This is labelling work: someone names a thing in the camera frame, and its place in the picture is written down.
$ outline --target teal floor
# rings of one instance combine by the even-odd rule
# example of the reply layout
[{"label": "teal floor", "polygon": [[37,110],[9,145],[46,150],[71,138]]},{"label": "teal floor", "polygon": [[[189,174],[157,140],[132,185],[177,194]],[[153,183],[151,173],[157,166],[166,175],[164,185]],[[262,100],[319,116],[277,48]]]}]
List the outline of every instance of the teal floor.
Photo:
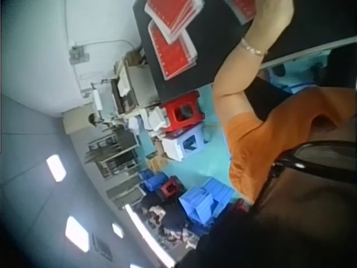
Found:
[{"label": "teal floor", "polygon": [[[214,177],[226,185],[231,186],[228,176],[230,155],[225,143],[222,128],[214,111],[211,86],[204,86],[199,90],[199,104],[205,113],[204,136],[208,143],[205,150],[192,155],[182,162],[171,160],[164,168],[168,176],[176,175],[185,187],[202,185],[208,178]],[[151,139],[146,131],[139,134],[141,149],[139,156],[148,155],[155,151]]]}]

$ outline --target gold bracelet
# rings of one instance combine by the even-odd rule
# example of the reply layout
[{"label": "gold bracelet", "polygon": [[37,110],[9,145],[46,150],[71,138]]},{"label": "gold bracelet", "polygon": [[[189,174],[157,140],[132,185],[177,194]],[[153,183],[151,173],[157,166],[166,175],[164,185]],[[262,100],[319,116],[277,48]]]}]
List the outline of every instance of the gold bracelet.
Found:
[{"label": "gold bracelet", "polygon": [[264,57],[265,55],[268,54],[267,52],[262,52],[258,49],[255,49],[254,47],[250,46],[244,38],[242,38],[242,40],[240,41],[240,44],[242,45],[242,47],[244,47],[250,53],[257,55],[259,57]]}]

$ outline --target ceiling light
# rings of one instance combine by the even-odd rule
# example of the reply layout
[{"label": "ceiling light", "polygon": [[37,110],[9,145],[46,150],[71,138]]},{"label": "ceiling light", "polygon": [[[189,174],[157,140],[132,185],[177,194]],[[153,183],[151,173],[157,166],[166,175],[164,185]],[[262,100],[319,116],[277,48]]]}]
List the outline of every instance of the ceiling light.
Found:
[{"label": "ceiling light", "polygon": [[173,258],[158,244],[158,242],[152,237],[144,224],[140,221],[139,216],[133,211],[129,204],[124,206],[139,233],[143,236],[149,247],[155,252],[156,256],[166,265],[166,267],[174,267],[175,261]]},{"label": "ceiling light", "polygon": [[58,155],[52,155],[47,158],[47,164],[54,176],[56,182],[60,182],[66,176],[66,170]]},{"label": "ceiling light", "polygon": [[119,225],[117,225],[116,223],[112,224],[113,227],[113,231],[114,233],[119,236],[120,238],[124,238],[124,232],[123,229],[121,229],[121,227]]},{"label": "ceiling light", "polygon": [[89,234],[72,216],[67,220],[66,237],[84,252],[89,250]]}]

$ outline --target eyeglasses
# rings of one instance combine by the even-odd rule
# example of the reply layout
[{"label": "eyeglasses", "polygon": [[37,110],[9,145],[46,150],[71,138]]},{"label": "eyeglasses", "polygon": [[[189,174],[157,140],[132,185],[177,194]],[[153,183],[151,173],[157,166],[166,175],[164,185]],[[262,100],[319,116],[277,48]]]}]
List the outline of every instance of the eyeglasses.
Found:
[{"label": "eyeglasses", "polygon": [[347,141],[314,141],[299,145],[282,155],[275,163],[276,178],[285,168],[291,168],[343,183],[357,183],[357,146]]}]

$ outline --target blue plastic crate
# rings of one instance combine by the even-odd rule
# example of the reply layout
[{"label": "blue plastic crate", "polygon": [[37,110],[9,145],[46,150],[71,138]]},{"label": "blue plastic crate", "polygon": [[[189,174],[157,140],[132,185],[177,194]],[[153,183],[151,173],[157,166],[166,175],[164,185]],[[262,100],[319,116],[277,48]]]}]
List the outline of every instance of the blue plastic crate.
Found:
[{"label": "blue plastic crate", "polygon": [[142,180],[147,180],[153,177],[154,173],[151,171],[151,169],[145,169],[139,172],[139,176]]},{"label": "blue plastic crate", "polygon": [[210,194],[214,201],[212,216],[217,218],[231,200],[234,190],[215,178],[205,182],[203,188]]},{"label": "blue plastic crate", "polygon": [[205,189],[193,187],[183,194],[179,200],[190,219],[206,224],[212,218],[214,202],[212,195]]},{"label": "blue plastic crate", "polygon": [[149,179],[146,179],[144,181],[147,189],[151,192],[159,189],[161,186],[163,186],[163,184],[165,184],[165,182],[168,181],[168,177],[165,173],[163,172],[159,172],[156,175],[152,176]]}]

